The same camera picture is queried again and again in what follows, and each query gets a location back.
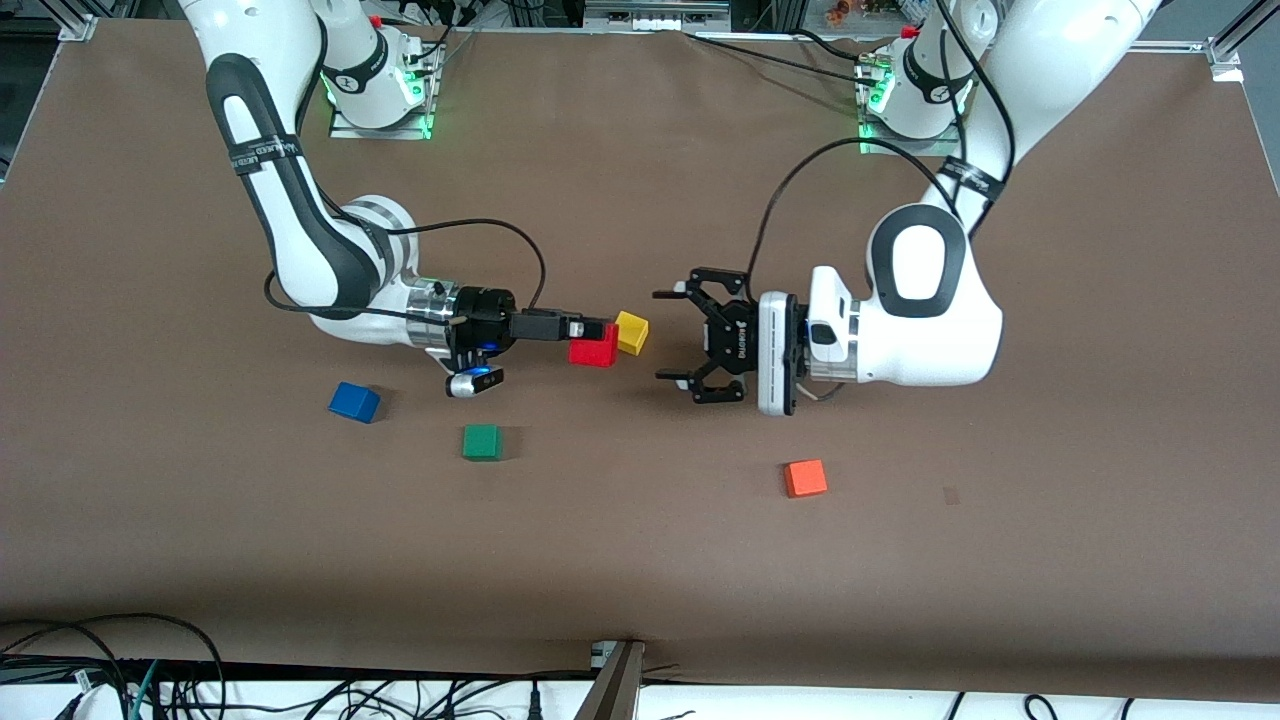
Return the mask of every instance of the brown paper tabletop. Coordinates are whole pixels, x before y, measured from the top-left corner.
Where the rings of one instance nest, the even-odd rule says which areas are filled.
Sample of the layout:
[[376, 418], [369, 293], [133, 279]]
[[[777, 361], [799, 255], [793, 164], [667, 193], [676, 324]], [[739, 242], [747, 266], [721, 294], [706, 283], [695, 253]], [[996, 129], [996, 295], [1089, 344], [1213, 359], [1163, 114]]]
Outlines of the brown paper tabletop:
[[[188, 26], [102, 22], [0, 191], [3, 615], [173, 612], [238, 661], [527, 671], [627, 635], [690, 680], [1280, 700], [1280, 201], [1203, 58], [1130, 55], [1018, 168], [975, 243], [1006, 313], [986, 382], [791, 419], [654, 380], [700, 361], [701, 316], [649, 293], [745, 264], [781, 177], [850, 135], [840, 81], [676, 33], [485, 33], [428, 142], [329, 140], [324, 105], [305, 143], [330, 195], [524, 227], [544, 305], [645, 316], [644, 354], [522, 343], [456, 401], [419, 351], [270, 309]], [[860, 278], [923, 188], [823, 158], [755, 287]], [[422, 245], [426, 274], [532, 290], [515, 236]], [[340, 380], [385, 418], [329, 414]], [[511, 459], [463, 460], [468, 423]], [[808, 457], [831, 489], [787, 500], [780, 465]]]

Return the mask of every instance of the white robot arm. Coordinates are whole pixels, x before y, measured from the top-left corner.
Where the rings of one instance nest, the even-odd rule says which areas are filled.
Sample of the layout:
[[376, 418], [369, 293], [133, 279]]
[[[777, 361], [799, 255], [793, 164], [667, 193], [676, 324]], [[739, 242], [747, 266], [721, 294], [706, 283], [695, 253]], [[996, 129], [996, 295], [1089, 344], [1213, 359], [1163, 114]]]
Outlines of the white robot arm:
[[[973, 9], [986, 3], [965, 0], [964, 4]], [[733, 366], [724, 366], [723, 360], [718, 365], [739, 375], [737, 379], [728, 388], [705, 388], [699, 384], [705, 372], [664, 370], [658, 377], [690, 387], [695, 402], [735, 401], [745, 395], [742, 373], [758, 370], [758, 406], [767, 415], [792, 414], [795, 388], [805, 375], [902, 386], [959, 386], [983, 379], [996, 359], [1004, 314], [978, 274], [970, 233], [998, 196], [1007, 168], [1101, 85], [1157, 6], [1158, 0], [1015, 3], [1004, 19], [1001, 41], [986, 63], [1012, 126], [1012, 147], [996, 99], [982, 92], [965, 126], [965, 158], [959, 151], [952, 154], [940, 172], [947, 196], [931, 188], [920, 202], [893, 210], [873, 231], [867, 246], [872, 286], [868, 299], [855, 299], [829, 266], [814, 268], [808, 306], [799, 305], [791, 293], [772, 291], [751, 307], [750, 297], [739, 292], [724, 307], [742, 305], [754, 311], [755, 332], [742, 338], [751, 357]], [[937, 9], [933, 15], [914, 40], [924, 44], [919, 55], [937, 47], [941, 32], [937, 28], [943, 20]], [[897, 49], [900, 54], [910, 54], [910, 45]], [[901, 64], [902, 60], [895, 60], [895, 67]], [[965, 73], [956, 76], [970, 69], [968, 63], [957, 67]], [[933, 81], [925, 78], [923, 87], [929, 86]], [[920, 101], [920, 92], [899, 86], [895, 96], [901, 105], [887, 104], [887, 110], [882, 110], [886, 122], [895, 118], [895, 129], [914, 128], [911, 132], [922, 137], [941, 132], [936, 127], [934, 104]], [[943, 95], [937, 99], [946, 100]], [[923, 119], [914, 124], [904, 117], [910, 104], [923, 108], [919, 113]], [[951, 109], [946, 108], [945, 120], [950, 122]], [[700, 268], [694, 274], [707, 270]], [[744, 290], [742, 281], [745, 275], [739, 273], [728, 278], [726, 287], [731, 293]], [[687, 290], [686, 283], [681, 288]], [[655, 293], [655, 297], [675, 296]], [[705, 350], [710, 361], [717, 363], [722, 354], [733, 357], [732, 347], [721, 347], [730, 341], [717, 336], [716, 318], [710, 314], [708, 318]]]
[[[370, 47], [384, 55], [352, 73], [344, 113], [394, 122], [408, 108], [392, 90], [407, 44], [370, 37], [355, 0], [323, 3], [330, 13], [326, 63], [346, 65]], [[518, 338], [603, 337], [604, 322], [557, 310], [516, 310], [506, 290], [417, 274], [417, 234], [396, 201], [364, 196], [330, 217], [297, 137], [300, 108], [316, 82], [325, 32], [306, 0], [184, 0], [205, 58], [205, 85], [232, 168], [266, 232], [280, 287], [321, 331], [343, 340], [424, 348], [448, 373], [445, 392], [471, 397], [503, 379], [489, 360]], [[346, 14], [337, 14], [346, 8]], [[360, 53], [352, 47], [364, 49]], [[343, 85], [342, 79], [337, 85]]]

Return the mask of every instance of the orange cube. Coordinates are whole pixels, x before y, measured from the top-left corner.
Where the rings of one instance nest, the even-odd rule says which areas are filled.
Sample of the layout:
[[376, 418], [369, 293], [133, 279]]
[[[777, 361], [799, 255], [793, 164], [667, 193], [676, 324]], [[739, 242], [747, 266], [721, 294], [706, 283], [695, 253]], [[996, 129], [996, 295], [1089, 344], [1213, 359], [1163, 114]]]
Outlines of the orange cube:
[[788, 497], [808, 497], [827, 492], [827, 471], [822, 469], [822, 460], [787, 462], [782, 474], [787, 478]]

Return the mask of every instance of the metal bracket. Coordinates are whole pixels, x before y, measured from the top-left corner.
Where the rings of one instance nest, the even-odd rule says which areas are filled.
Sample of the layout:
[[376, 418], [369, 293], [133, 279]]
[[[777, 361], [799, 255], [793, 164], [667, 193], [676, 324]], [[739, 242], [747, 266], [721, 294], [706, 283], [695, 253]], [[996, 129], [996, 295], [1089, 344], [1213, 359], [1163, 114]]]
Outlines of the metal bracket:
[[[873, 106], [882, 106], [881, 104], [887, 101], [887, 95], [893, 87], [892, 65], [892, 59], [887, 55], [874, 53], [864, 53], [858, 63], [854, 64], [855, 77], [877, 82], [874, 87], [860, 85], [854, 91], [854, 96], [858, 100], [858, 136], [888, 140], [916, 158], [946, 158], [960, 145], [960, 129], [956, 127], [956, 123], [961, 120], [952, 120], [937, 137], [922, 140], [893, 132], [884, 124], [884, 120], [879, 115], [872, 111]], [[968, 92], [960, 99], [961, 115], [964, 115], [965, 101], [968, 99]], [[878, 145], [860, 145], [859, 150], [867, 154], [892, 154], [892, 151]]]
[[97, 13], [110, 14], [106, 8], [96, 3], [40, 0], [40, 4], [45, 6], [49, 17], [61, 28], [58, 32], [59, 42], [84, 42], [90, 37], [93, 37], [93, 28], [97, 26]]
[[1221, 32], [1208, 38], [1210, 67], [1219, 82], [1242, 82], [1239, 49], [1267, 20], [1280, 13], [1280, 0], [1253, 0]]
[[1213, 82], [1244, 82], [1244, 73], [1240, 70], [1240, 54], [1231, 51], [1230, 55], [1221, 55], [1221, 50], [1208, 38], [1204, 55], [1208, 58], [1210, 70], [1213, 73]]
[[643, 671], [644, 643], [618, 641], [573, 720], [634, 720]]

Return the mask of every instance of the wooden block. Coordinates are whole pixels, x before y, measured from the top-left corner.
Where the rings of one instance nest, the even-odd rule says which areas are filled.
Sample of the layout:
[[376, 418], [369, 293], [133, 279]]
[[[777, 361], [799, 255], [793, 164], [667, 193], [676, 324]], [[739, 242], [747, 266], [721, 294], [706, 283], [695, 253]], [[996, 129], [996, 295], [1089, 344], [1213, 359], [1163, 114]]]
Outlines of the wooden block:
[[467, 425], [462, 429], [462, 456], [477, 462], [502, 460], [502, 428]]
[[618, 361], [618, 325], [604, 325], [604, 340], [584, 340], [575, 337], [568, 341], [568, 361], [573, 365], [593, 368], [612, 368]]
[[822, 469], [822, 460], [788, 462], [782, 474], [787, 479], [788, 497], [808, 497], [827, 492], [827, 471]]
[[623, 310], [618, 313], [617, 325], [618, 350], [628, 355], [640, 355], [644, 341], [649, 337], [649, 320]]

